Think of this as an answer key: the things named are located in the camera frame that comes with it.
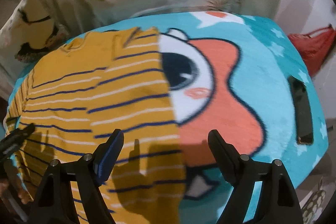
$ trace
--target blue stripe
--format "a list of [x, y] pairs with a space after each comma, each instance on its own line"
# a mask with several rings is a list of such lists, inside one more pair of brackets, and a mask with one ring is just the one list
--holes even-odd
[[71, 112], [75, 110], [86, 110], [86, 107], [73, 107], [73, 108], [45, 108], [45, 109], [38, 109], [38, 110], [24, 110], [23, 112], [43, 112], [43, 111], [66, 111]]
[[52, 148], [54, 148], [58, 151], [61, 151], [63, 153], [70, 154], [70, 155], [75, 155], [75, 156], [84, 156], [85, 155], [85, 153], [68, 151], [68, 150], [65, 150], [63, 148], [60, 148], [60, 147], [58, 147], [56, 145], [53, 145], [53, 144], [50, 144], [50, 143], [39, 142], [39, 141], [31, 140], [31, 139], [27, 139], [27, 141], [31, 141], [31, 142], [38, 143], [38, 144], [43, 144], [43, 145], [46, 145], [46, 146], [50, 146], [50, 147], [52, 147]]
[[148, 95], [148, 96], [136, 98], [136, 99], [133, 99], [133, 100], [130, 100], [130, 101], [122, 102], [122, 103], [119, 103], [119, 104], [93, 108], [93, 109], [88, 110], [87, 113], [90, 114], [90, 113], [93, 113], [93, 112], [112, 109], [112, 108], [115, 108], [115, 107], [127, 106], [127, 105], [130, 105], [130, 104], [136, 103], [136, 102], [147, 100], [147, 99], [157, 99], [157, 98], [164, 98], [164, 97], [169, 97], [169, 94], [168, 93], [163, 93], [163, 94], [156, 94], [156, 95]]
[[22, 162], [20, 162], [20, 164], [21, 164], [22, 166], [24, 166], [25, 168], [27, 168], [29, 171], [35, 173], [36, 175], [39, 175], [40, 177], [43, 177], [40, 173], [38, 173], [38, 172], [36, 172], [35, 170], [33, 170], [33, 169], [29, 168], [28, 166], [24, 165]]
[[14, 103], [15, 103], [15, 107], [16, 107], [16, 112], [17, 112], [17, 114], [19, 114], [19, 109], [18, 109], [17, 104], [16, 104], [16, 95], [14, 95]]
[[79, 72], [70, 73], [70, 74], [68, 74], [68, 75], [64, 75], [64, 76], [62, 76], [61, 78], [58, 78], [58, 79], [55, 79], [55, 80], [52, 80], [52, 81], [48, 81], [48, 82], [39, 84], [39, 85], [37, 85], [37, 86], [33, 86], [33, 89], [34, 89], [34, 88], [38, 88], [38, 87], [40, 87], [40, 86], [42, 86], [42, 85], [46, 85], [46, 84], [50, 84], [50, 83], [55, 83], [55, 82], [57, 82], [57, 81], [59, 81], [59, 80], [64, 79], [65, 77], [68, 77], [68, 76], [72, 76], [72, 75], [84, 75], [84, 74], [87, 74], [87, 73], [95, 72], [96, 70], [105, 70], [105, 69], [107, 69], [107, 68], [106, 68], [106, 67], [104, 67], [104, 68], [95, 68], [95, 69], [93, 69], [93, 70], [79, 71]]
[[158, 51], [148, 51], [148, 52], [140, 52], [140, 53], [137, 53], [137, 54], [123, 55], [123, 56], [117, 57], [116, 60], [118, 60], [118, 59], [124, 59], [124, 58], [128, 58], [128, 57], [133, 57], [133, 56], [150, 54], [150, 53], [159, 53], [159, 52]]
[[[20, 124], [24, 126], [28, 126], [28, 123], [20, 122]], [[91, 133], [92, 131], [90, 129], [64, 129], [60, 128], [58, 126], [55, 126], [54, 124], [50, 124], [48, 126], [44, 124], [36, 124], [35, 127], [41, 127], [41, 128], [56, 128], [58, 130], [64, 131], [64, 132], [70, 132], [70, 133]]]
[[140, 30], [139, 27], [137, 27], [132, 34], [129, 36], [129, 38], [126, 40], [126, 42], [124, 43], [123, 47], [126, 47], [128, 45], [128, 43], [130, 43], [134, 37], [134, 35]]
[[22, 151], [23, 153], [25, 153], [26, 155], [28, 155], [29, 157], [31, 157], [31, 158], [33, 158], [33, 159], [39, 160], [40, 162], [43, 162], [44, 164], [49, 165], [48, 162], [46, 162], [46, 161], [44, 161], [44, 160], [42, 160], [42, 159], [40, 159], [40, 158], [38, 158], [38, 157], [36, 157], [36, 156], [33, 156], [33, 155], [29, 154], [28, 152], [23, 151], [22, 149], [20, 149], [20, 151]]
[[142, 158], [151, 158], [151, 157], [156, 157], [156, 156], [165, 156], [165, 155], [178, 154], [178, 153], [182, 153], [182, 150], [175, 149], [175, 150], [154, 152], [154, 153], [149, 153], [149, 154], [141, 154], [141, 155], [137, 155], [137, 156], [134, 156], [134, 157], [129, 157], [128, 159], [117, 160], [115, 162], [115, 164], [129, 162], [131, 160], [138, 160], [138, 159], [142, 159]]
[[78, 216], [79, 218], [81, 218], [81, 219], [85, 220], [86, 222], [88, 222], [88, 220], [87, 220], [87, 219], [85, 219], [84, 217], [80, 216], [79, 214], [77, 214], [77, 216]]
[[[75, 198], [73, 198], [73, 201], [75, 201], [75, 202], [77, 202], [77, 203], [83, 203], [81, 200], [79, 200], [79, 199], [75, 199]], [[115, 211], [113, 211], [113, 210], [111, 210], [111, 209], [109, 209], [109, 208], [108, 208], [108, 210], [109, 210], [109, 213], [115, 213]]]
[[[164, 122], [145, 122], [145, 123], [138, 124], [137, 126], [123, 129], [123, 133], [127, 133], [132, 130], [143, 128], [143, 127], [156, 127], [156, 126], [164, 126], [166, 124], [175, 124], [175, 123], [176, 123], [175, 120], [164, 121]], [[95, 139], [107, 138], [107, 137], [110, 137], [111, 135], [112, 133], [105, 133], [105, 134], [95, 135], [94, 138]]]
[[34, 187], [36, 187], [36, 188], [38, 187], [38, 186], [36, 186], [34, 183], [32, 183], [31, 181], [23, 180], [23, 182], [24, 182], [24, 183], [29, 183], [29, 184], [33, 185]]
[[76, 93], [76, 92], [79, 92], [79, 91], [94, 90], [95, 88], [96, 88], [95, 86], [91, 86], [91, 87], [86, 88], [86, 89], [58, 91], [58, 92], [55, 92], [55, 93], [52, 93], [52, 94], [47, 94], [47, 95], [42, 95], [42, 96], [38, 96], [38, 97], [29, 98], [28, 100], [36, 100], [36, 99], [40, 99], [40, 98], [44, 98], [44, 97], [50, 97], [50, 96], [54, 96], [54, 95], [58, 95], [58, 94], [67, 94], [67, 93]]
[[150, 71], [163, 72], [163, 70], [156, 69], [156, 68], [153, 68], [153, 69], [144, 69], [144, 70], [140, 70], [140, 71], [131, 72], [131, 73], [128, 73], [126, 75], [121, 75], [121, 76], [118, 76], [118, 77], [114, 77], [112, 79], [108, 79], [108, 80], [105, 80], [105, 81], [101, 81], [101, 82], [98, 83], [98, 85], [107, 84], [107, 83], [110, 83], [110, 82], [113, 82], [113, 81], [116, 81], [116, 80], [119, 80], [119, 79], [122, 79], [122, 78], [126, 78], [126, 77], [133, 76], [133, 75], [140, 75], [140, 74], [143, 74], [143, 73], [146, 73], [146, 72], [150, 72]]
[[124, 193], [124, 192], [128, 192], [128, 191], [133, 191], [133, 190], [138, 190], [138, 189], [151, 189], [153, 188], [155, 185], [162, 185], [162, 184], [178, 184], [178, 183], [185, 183], [186, 180], [158, 180], [158, 181], [154, 181], [153, 184], [151, 185], [136, 185], [136, 186], [132, 186], [129, 188], [122, 188], [122, 189], [108, 189], [109, 193]]
[[136, 37], [135, 39], [141, 39], [141, 38], [146, 38], [146, 37], [155, 37], [155, 36], [157, 36], [156, 33], [155, 33], [155, 34], [144, 35], [144, 36], [142, 36], [142, 37]]

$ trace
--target cartoon eye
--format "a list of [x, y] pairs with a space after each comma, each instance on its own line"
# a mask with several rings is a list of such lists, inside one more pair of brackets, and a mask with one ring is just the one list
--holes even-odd
[[179, 125], [196, 117], [209, 103], [214, 90], [211, 65], [181, 31], [160, 35], [163, 71], [170, 85], [170, 99]]
[[199, 71], [194, 61], [174, 52], [162, 53], [162, 66], [170, 85], [170, 90], [180, 90], [194, 82]]

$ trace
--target finger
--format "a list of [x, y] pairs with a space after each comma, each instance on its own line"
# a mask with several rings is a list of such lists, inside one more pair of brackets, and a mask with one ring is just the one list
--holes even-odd
[[16, 185], [17, 185], [17, 196], [21, 199], [21, 202], [23, 204], [27, 204], [28, 202], [30, 202], [31, 197], [30, 197], [28, 191], [26, 191], [23, 188], [22, 181], [19, 177], [16, 179]]
[[31, 201], [29, 193], [26, 190], [24, 190], [24, 189], [20, 189], [17, 192], [17, 196], [21, 199], [21, 202], [23, 204], [27, 204], [28, 202]]

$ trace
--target white star pattern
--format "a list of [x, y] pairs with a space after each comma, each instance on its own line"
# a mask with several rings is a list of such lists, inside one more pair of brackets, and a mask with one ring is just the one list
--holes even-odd
[[272, 41], [271, 46], [268, 47], [269, 50], [275, 55], [275, 56], [284, 56], [284, 47], [276, 44], [275, 42]]
[[319, 163], [320, 159], [321, 159], [321, 157], [319, 155], [316, 155], [316, 160], [313, 163], [313, 168], [315, 168], [315, 166]]
[[301, 156], [303, 152], [307, 152], [307, 146], [306, 145], [295, 145], [297, 149], [297, 155]]
[[277, 30], [275, 28], [273, 28], [271, 31], [277, 36], [277, 38], [284, 38], [284, 36], [283, 36], [283, 34], [282, 34], [281, 31], [279, 31], [279, 30]]
[[321, 132], [322, 138], [325, 139], [328, 135], [327, 125], [325, 122], [321, 123], [320, 132]]
[[254, 21], [256, 21], [256, 19], [255, 19], [255, 17], [254, 17], [254, 16], [243, 16], [243, 17], [246, 17], [246, 18], [248, 18], [248, 19], [251, 19], [251, 20], [254, 20]]
[[305, 84], [309, 82], [307, 74], [302, 70], [299, 70], [299, 76]]

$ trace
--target white wall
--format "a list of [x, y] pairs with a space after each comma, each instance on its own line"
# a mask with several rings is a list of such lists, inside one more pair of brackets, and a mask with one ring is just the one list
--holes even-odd
[[[332, 24], [336, 27], [336, 6], [332, 0], [281, 0], [274, 20], [290, 33], [308, 33]], [[336, 54], [314, 77], [325, 117], [336, 117]]]

